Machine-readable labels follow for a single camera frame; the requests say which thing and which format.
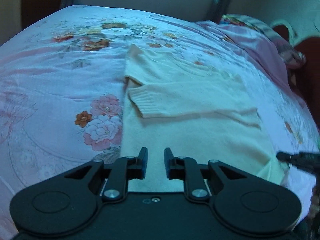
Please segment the cream knit sweater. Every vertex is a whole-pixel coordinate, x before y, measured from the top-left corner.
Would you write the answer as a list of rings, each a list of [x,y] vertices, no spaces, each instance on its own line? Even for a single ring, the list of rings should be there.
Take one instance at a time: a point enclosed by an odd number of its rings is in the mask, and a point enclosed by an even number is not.
[[[121,154],[149,152],[146,178],[131,191],[182,191],[168,180],[164,150],[199,163],[222,161],[275,184],[287,166],[274,146],[241,77],[199,66],[172,53],[131,45],[126,56]]]

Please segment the colourful floral pillow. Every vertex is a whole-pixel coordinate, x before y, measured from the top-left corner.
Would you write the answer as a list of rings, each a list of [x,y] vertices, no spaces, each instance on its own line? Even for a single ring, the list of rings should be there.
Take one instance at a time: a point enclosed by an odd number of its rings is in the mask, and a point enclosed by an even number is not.
[[[285,62],[287,68],[300,68],[306,62],[306,57],[303,53],[295,50],[289,41],[281,37],[266,23],[256,18],[246,15],[227,14],[221,17],[219,24],[238,25],[265,35],[276,46],[278,54]]]

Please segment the red white headboard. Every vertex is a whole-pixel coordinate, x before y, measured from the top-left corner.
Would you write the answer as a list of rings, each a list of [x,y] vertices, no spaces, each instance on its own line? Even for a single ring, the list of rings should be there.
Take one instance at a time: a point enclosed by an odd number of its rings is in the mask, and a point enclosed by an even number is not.
[[[319,34],[314,31],[311,33],[298,32],[286,20],[275,20],[270,27],[298,51],[319,53]]]

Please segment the pink folded blanket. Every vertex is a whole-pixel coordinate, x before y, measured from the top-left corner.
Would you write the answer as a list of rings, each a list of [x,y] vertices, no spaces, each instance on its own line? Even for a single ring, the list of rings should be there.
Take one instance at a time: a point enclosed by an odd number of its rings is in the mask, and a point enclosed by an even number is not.
[[[276,46],[263,34],[232,24],[196,22],[196,43],[204,49],[201,62],[238,74],[259,108],[289,103],[306,107],[288,82],[285,62]]]

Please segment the floral pink bed sheet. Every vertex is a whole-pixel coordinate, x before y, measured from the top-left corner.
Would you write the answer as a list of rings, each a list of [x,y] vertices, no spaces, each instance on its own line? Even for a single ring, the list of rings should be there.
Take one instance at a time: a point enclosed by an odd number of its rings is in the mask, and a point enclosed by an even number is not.
[[[126,156],[121,141],[131,45],[209,66],[201,62],[204,49],[196,43],[194,24],[138,10],[75,5],[1,46],[1,239],[17,233],[9,203],[21,189],[89,160],[112,163]],[[275,152],[318,152],[318,129],[307,106],[257,109]],[[279,185],[299,197],[306,216],[315,178],[286,166]]]

